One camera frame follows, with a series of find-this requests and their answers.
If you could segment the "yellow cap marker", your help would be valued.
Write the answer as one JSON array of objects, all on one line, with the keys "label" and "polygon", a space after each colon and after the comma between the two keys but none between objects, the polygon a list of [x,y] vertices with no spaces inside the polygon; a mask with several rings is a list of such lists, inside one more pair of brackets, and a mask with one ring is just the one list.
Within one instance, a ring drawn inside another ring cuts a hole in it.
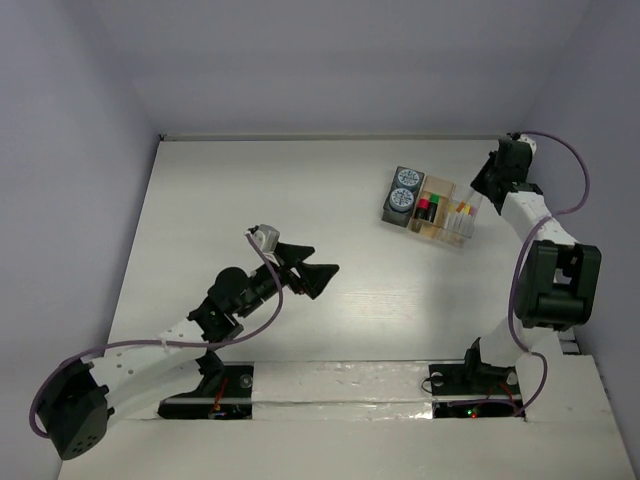
[{"label": "yellow cap marker", "polygon": [[455,222],[454,222],[454,230],[455,231],[459,231],[462,223],[464,221],[464,217],[465,217],[465,208],[466,208],[466,203],[465,202],[460,202],[457,209],[456,209],[456,218],[455,218]]}]

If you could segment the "black green highlighter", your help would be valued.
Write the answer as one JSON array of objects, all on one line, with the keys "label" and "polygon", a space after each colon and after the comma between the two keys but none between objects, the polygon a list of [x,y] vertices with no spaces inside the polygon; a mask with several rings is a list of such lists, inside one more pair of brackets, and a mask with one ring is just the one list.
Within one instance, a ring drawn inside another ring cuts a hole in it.
[{"label": "black green highlighter", "polygon": [[435,219],[437,216],[437,211],[438,211],[438,207],[439,207],[439,203],[440,203],[440,196],[439,196],[439,202],[438,203],[432,203],[430,201],[430,196],[429,196],[429,207],[428,207],[428,214],[427,214],[427,218],[425,219],[425,221],[434,224],[435,223]]}]

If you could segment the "black pink highlighter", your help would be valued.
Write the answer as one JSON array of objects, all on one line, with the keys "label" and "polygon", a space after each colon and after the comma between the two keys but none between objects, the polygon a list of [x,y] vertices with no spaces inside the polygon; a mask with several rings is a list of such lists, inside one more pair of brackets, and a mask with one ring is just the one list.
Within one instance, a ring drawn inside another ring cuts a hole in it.
[{"label": "black pink highlighter", "polygon": [[425,220],[427,218],[429,205],[428,205],[428,207],[426,209],[418,208],[417,205],[416,205],[416,209],[414,211],[414,218],[418,219],[418,220]]}]

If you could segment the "blue white round jar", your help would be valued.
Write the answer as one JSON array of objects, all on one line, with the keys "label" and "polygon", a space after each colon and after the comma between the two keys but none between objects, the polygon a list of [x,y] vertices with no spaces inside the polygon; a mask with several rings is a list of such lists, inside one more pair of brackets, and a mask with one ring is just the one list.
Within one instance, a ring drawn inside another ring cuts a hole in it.
[{"label": "blue white round jar", "polygon": [[398,168],[394,176],[394,186],[409,191],[418,189],[422,182],[420,172],[410,168]]}]

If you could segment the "pink cap marker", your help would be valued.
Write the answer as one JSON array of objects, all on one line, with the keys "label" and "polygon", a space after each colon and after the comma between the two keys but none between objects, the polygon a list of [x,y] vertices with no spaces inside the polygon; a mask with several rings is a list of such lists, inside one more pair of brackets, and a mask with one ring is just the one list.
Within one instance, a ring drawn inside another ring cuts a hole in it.
[{"label": "pink cap marker", "polygon": [[474,232],[474,222],[475,222],[475,208],[470,206],[465,215],[465,236],[471,237]]}]

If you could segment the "yellow end marker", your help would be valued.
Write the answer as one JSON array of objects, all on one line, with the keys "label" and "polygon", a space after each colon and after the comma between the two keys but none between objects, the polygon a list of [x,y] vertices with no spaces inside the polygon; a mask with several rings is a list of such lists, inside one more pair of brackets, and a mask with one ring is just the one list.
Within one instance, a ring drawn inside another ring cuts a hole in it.
[{"label": "yellow end marker", "polygon": [[452,228],[453,222],[455,220],[455,216],[456,216],[456,205],[454,203],[450,203],[448,205],[447,216],[445,219],[445,223],[443,225],[443,228],[445,230],[450,230]]}]

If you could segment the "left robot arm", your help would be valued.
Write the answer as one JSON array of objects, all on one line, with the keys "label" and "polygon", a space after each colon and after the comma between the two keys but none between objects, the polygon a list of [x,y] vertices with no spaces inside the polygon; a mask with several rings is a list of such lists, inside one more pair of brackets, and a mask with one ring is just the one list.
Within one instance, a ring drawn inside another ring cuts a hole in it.
[{"label": "left robot arm", "polygon": [[228,267],[216,276],[200,305],[154,338],[95,346],[63,360],[31,402],[31,431],[49,440],[59,458],[74,459],[97,445],[119,420],[173,396],[168,379],[190,365],[186,381],[210,395],[224,364],[218,350],[267,330],[284,306],[284,292],[317,298],[340,268],[309,264],[310,246],[279,243],[248,273]]}]

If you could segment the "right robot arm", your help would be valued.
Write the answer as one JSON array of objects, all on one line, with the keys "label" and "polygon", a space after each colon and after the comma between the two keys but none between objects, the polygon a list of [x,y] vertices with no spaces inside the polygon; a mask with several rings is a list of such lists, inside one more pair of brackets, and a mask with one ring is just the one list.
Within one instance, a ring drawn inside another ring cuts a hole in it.
[{"label": "right robot arm", "polygon": [[551,333],[585,324],[593,310],[601,251],[579,242],[560,222],[584,207],[591,178],[583,175],[584,190],[576,205],[551,211],[541,188],[528,179],[537,135],[515,132],[499,139],[471,183],[521,241],[506,318],[474,341],[460,368],[462,384],[473,392],[509,375],[519,358]]}]

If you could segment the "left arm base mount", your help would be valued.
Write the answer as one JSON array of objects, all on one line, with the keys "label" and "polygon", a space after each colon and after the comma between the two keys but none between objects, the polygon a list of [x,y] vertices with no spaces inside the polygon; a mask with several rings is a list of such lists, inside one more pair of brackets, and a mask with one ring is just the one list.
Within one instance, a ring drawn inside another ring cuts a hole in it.
[{"label": "left arm base mount", "polygon": [[161,401],[157,415],[165,420],[250,420],[254,364],[225,365],[213,352],[197,363],[197,387]]}]

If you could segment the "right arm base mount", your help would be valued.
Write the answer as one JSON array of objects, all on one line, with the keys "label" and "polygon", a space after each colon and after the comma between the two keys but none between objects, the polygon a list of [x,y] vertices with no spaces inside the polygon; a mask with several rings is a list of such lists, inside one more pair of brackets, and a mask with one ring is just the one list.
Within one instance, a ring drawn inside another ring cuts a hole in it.
[{"label": "right arm base mount", "polygon": [[435,399],[435,414],[441,418],[524,416],[515,367],[484,362],[480,339],[462,362],[430,364],[420,388]]}]

